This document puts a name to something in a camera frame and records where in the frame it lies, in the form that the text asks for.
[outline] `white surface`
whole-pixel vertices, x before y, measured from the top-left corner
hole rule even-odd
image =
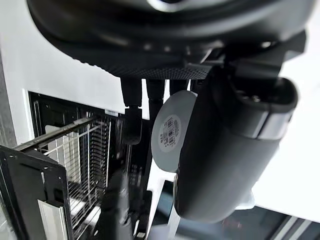
[[[308,25],[306,53],[282,69],[281,76],[297,84],[300,103],[279,153],[253,188],[257,205],[316,222],[320,222],[319,13],[318,5]],[[0,47],[18,143],[33,137],[26,91],[124,112],[120,81],[50,45],[35,28],[24,0],[0,0]],[[148,118],[145,84],[143,87],[143,117]],[[148,187],[152,190],[162,189],[164,180],[174,175],[157,169],[154,163],[151,173]],[[155,191],[152,202],[159,196]]]

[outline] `perforated mesh panel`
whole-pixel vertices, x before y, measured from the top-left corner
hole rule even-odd
[[[139,69],[127,68],[119,65],[104,68],[107,72],[120,78],[137,79],[175,79],[175,80],[201,80],[205,79],[209,69],[206,68],[157,68]]]

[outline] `dish rack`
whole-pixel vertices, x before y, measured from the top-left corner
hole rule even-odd
[[[75,240],[85,231],[92,231],[97,223],[109,179],[111,119],[89,114],[87,117],[62,128],[46,125],[45,135],[16,149],[26,152],[32,148],[65,168],[70,210],[66,214],[70,212]],[[120,119],[113,121],[116,146],[119,147],[123,124]]]

